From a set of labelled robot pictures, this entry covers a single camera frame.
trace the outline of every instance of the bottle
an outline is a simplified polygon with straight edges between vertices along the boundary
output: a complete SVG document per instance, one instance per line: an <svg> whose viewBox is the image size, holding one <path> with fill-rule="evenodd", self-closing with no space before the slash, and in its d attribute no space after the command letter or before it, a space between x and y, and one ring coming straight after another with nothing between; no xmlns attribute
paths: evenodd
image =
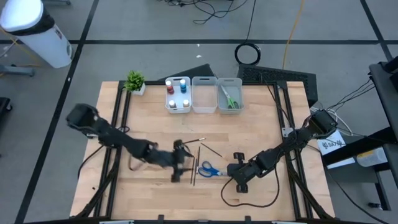
<svg viewBox="0 0 398 224"><path fill-rule="evenodd" d="M356 161L363 167L374 166L377 164L387 162L386 154L384 149L379 147L369 152L364 152L356 156Z"/></svg>
<svg viewBox="0 0 398 224"><path fill-rule="evenodd" d="M177 105L175 104L174 100L170 100L169 101L169 107L170 108L176 108L177 107Z"/></svg>
<svg viewBox="0 0 398 224"><path fill-rule="evenodd" d="M185 83L185 80L180 80L180 88L181 88L181 93L187 92L187 84Z"/></svg>
<svg viewBox="0 0 398 224"><path fill-rule="evenodd" d="M182 102L182 105L183 105L184 107L189 107L189 100L184 100L184 101Z"/></svg>
<svg viewBox="0 0 398 224"><path fill-rule="evenodd" d="M167 93L174 94L174 88L171 81L166 81Z"/></svg>

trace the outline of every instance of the wooden table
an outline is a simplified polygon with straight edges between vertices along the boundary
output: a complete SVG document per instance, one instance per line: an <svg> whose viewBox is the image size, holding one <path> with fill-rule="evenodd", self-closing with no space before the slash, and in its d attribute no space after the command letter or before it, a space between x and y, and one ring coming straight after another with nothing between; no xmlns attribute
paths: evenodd
<svg viewBox="0 0 398 224"><path fill-rule="evenodd" d="M108 121L112 117L117 87L118 82L103 82L99 93L96 107L100 116ZM288 88L294 120L297 126L301 126L310 113L303 84L288 82ZM172 150L172 143L176 139L189 141L206 138L202 142L218 151L224 159L202 146L200 160L208 160L216 168L226 167L229 163L237 162L233 159L233 152L244 152L248 159L261 150L275 147L282 140L275 102L267 87L243 86L243 93L245 109L240 115L222 115L218 111L214 114L170 114L164 108L164 86L147 86L144 96L133 95L131 98L127 118L131 131L128 134L158 142L164 150ZM119 122L123 103L124 100L121 101ZM310 144L317 147L316 141ZM97 140L88 140L85 157L98 146ZM199 146L199 142L189 144L195 155ZM95 193L94 189L98 188L103 159L104 150L90 159L81 170L71 215L80 212ZM320 154L308 147L302 151L302 159L308 189L326 212L334 216ZM229 177L207 179L197 175L193 186L190 184L191 173L186 172L181 176L181 183L171 183L171 169L144 164L133 172L128 168L128 160L129 153L123 150L112 219L156 220L159 214L163 214L166 220L244 220L245 215L250 215L252 220L295 220L284 157L277 166L279 198L267 208L229 207L224 204L220 190ZM131 161L132 166L138 163L135 159ZM191 168L192 160L187 159L185 165ZM264 205L274 199L277 190L274 172L262 179L252 179L248 183L248 194L236 193L235 186L231 182L224 190L225 199L233 204L247 202ZM302 194L298 188L297 192L301 214L305 216ZM107 199L106 192L101 214L104 214Z"/></svg>

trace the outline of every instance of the clear plastic bin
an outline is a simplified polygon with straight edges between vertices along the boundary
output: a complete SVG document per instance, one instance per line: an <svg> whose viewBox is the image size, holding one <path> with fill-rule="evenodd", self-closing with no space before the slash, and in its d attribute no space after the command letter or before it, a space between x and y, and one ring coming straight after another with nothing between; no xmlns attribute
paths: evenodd
<svg viewBox="0 0 398 224"><path fill-rule="evenodd" d="M223 89L232 97L239 105L238 109L228 109L227 97ZM242 79L240 78L219 78L217 81L218 89L218 108L223 114L240 114L244 109L242 94Z"/></svg>
<svg viewBox="0 0 398 224"><path fill-rule="evenodd" d="M184 79L187 85L187 92L181 93L180 80ZM166 104L165 107L170 113L189 113L191 111L192 99L191 99L191 79L189 77L170 77L166 81L171 81L174 88L174 94L169 94L167 92L166 86L164 91L166 91ZM176 108L170 108L169 101L174 100ZM188 107L183 107L183 100L189 101Z"/></svg>
<svg viewBox="0 0 398 224"><path fill-rule="evenodd" d="M214 113L217 109L217 78L192 78L192 108L196 113Z"/></svg>

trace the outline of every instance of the yellow cable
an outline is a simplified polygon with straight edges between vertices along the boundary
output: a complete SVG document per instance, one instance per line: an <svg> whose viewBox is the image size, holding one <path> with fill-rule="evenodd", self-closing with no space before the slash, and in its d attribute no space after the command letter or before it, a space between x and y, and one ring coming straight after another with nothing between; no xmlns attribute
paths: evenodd
<svg viewBox="0 0 398 224"><path fill-rule="evenodd" d="M294 33L294 30L296 29L297 23L299 23L299 19L300 19L301 12L303 11L303 7L304 7L304 0L301 0L300 10L298 10L296 20L294 21L293 29L290 32L289 39L287 40L287 43L285 46L284 61L282 62L282 69L285 69L285 59L286 59L286 54L287 54L287 48L289 47L289 43L293 37L293 33Z"/></svg>
<svg viewBox="0 0 398 224"><path fill-rule="evenodd" d="M38 59L38 58L36 57L36 55L30 53L30 52L29 52L28 50L26 50L23 46L21 46L20 44L18 44L18 42L17 42L16 40L14 40L14 38L12 38L6 31L4 31L4 29L3 29L2 27L0 27L0 29L1 29L1 31L2 31L4 34L6 34L6 35L12 40L12 42L13 42L15 45L17 45L21 50L23 50L27 55L29 55L29 56L31 57L31 59L33 59L33 60L37 63L37 65L20 65L20 66L25 66L25 67L28 67L28 66L41 67L41 66L40 66L40 59Z"/></svg>

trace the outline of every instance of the gray floor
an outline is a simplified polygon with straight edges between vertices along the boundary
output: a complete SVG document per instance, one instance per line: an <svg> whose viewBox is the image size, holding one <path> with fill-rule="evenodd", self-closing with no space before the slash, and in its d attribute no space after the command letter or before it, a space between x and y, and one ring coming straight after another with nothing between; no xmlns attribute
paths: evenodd
<svg viewBox="0 0 398 224"><path fill-rule="evenodd" d="M217 9L228 3L214 0ZM397 40L394 0L367 0L386 40ZM80 39L93 0L72 1L72 6L46 4L59 28L70 40ZM223 19L212 19L203 26L192 20L206 18L193 6L169 7L155 0L99 0L88 40L174 40L244 39L253 0ZM287 39L299 1L257 1L251 39ZM0 40L7 39L0 35ZM311 0L304 5L294 39L377 40L359 0ZM284 45L259 45L263 67L281 68ZM131 69L140 70L147 80L172 75L209 63L219 77L235 77L238 64L233 52L236 44L148 44L84 45L58 126L26 216L26 222L67 218L76 187L76 172L82 162L86 139L67 128L65 115L75 103L95 105L101 82L123 80ZM398 45L389 45L393 56ZM250 61L249 50L239 53ZM324 106L336 103L367 79L368 65L386 60L377 45L291 45L285 69L317 74L319 100ZM32 63L21 49L13 47L0 63ZM49 128L55 106L69 68L52 69L45 62L33 78L5 75L0 78L0 96L10 97L14 110L3 124L0 138L0 222L15 220L27 184ZM371 134L387 126L375 91L346 104L339 115L356 133ZM382 174L391 195L392 211L398 208L397 188L391 173ZM342 220L373 222L348 202L328 180L336 216ZM377 202L372 184L342 183L360 205ZM367 209L393 223L394 212Z"/></svg>

